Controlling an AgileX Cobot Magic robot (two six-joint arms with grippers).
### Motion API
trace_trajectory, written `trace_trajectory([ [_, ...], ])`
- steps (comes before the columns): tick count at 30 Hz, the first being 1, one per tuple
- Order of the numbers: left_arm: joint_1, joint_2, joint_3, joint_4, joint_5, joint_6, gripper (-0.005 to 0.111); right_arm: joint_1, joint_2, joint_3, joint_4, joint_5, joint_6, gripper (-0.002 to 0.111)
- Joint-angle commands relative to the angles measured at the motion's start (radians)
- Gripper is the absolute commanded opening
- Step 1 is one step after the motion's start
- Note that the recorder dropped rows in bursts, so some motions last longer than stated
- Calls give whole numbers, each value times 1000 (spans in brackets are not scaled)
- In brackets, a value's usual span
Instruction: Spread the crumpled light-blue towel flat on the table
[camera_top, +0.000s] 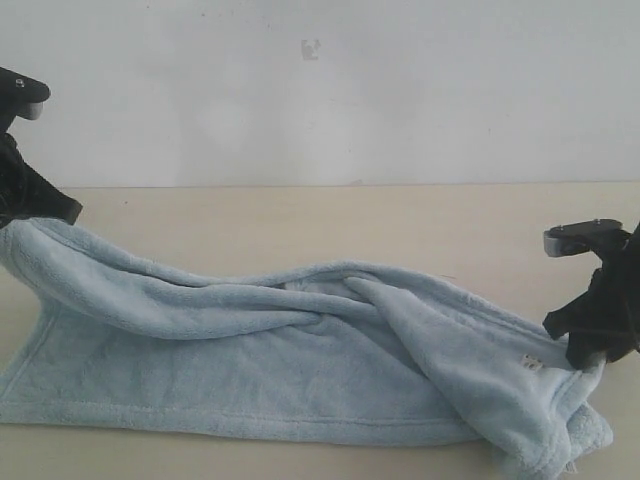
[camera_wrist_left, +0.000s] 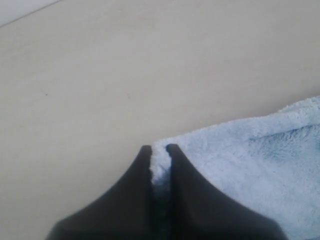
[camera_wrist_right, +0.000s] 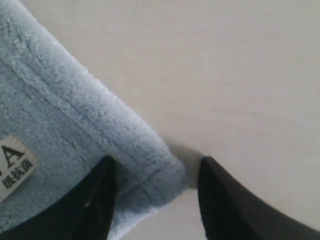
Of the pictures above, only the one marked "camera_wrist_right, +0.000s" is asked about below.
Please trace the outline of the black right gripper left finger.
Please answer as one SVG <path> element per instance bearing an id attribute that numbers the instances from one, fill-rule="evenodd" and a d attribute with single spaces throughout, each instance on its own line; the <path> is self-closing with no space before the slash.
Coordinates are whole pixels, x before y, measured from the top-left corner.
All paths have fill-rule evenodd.
<path id="1" fill-rule="evenodd" d="M 1 233 L 2 240 L 105 240 L 115 209 L 116 165 L 105 156 L 59 201 Z"/>

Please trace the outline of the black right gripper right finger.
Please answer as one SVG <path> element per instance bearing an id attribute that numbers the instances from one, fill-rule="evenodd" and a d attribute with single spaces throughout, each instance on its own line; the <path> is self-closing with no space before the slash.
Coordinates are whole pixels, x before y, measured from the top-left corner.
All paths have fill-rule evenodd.
<path id="1" fill-rule="evenodd" d="M 320 232 L 276 210 L 250 192 L 213 157 L 201 159 L 197 180 L 208 240 L 318 240 Z"/>

